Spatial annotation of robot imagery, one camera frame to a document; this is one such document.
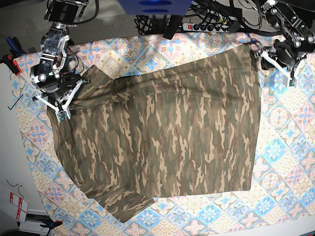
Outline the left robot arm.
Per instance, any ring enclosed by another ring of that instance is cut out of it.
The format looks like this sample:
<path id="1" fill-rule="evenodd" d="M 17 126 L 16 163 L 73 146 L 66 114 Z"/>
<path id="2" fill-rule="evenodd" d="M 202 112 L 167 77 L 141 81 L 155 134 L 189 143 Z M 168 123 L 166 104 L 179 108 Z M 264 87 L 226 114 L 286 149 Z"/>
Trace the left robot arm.
<path id="1" fill-rule="evenodd" d="M 261 10 L 267 23 L 284 37 L 284 41 L 274 41 L 276 62 L 293 73 L 301 60 L 315 51 L 315 3 L 308 0 L 291 3 L 262 0 Z"/>

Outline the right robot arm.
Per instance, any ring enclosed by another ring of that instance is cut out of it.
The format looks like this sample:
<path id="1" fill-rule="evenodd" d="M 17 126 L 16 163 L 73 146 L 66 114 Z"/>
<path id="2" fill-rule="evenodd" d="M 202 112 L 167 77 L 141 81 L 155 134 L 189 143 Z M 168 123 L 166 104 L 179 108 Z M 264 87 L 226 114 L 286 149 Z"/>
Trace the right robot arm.
<path id="1" fill-rule="evenodd" d="M 42 37 L 39 63 L 31 68 L 31 82 L 40 91 L 36 100 L 48 98 L 54 107 L 70 102 L 76 89 L 82 84 L 81 76 L 75 73 L 78 57 L 70 52 L 70 27 L 93 20 L 99 12 L 99 1 L 95 1 L 94 15 L 81 20 L 89 4 L 88 0 L 49 0 L 46 3 L 44 20 L 52 23 Z"/>

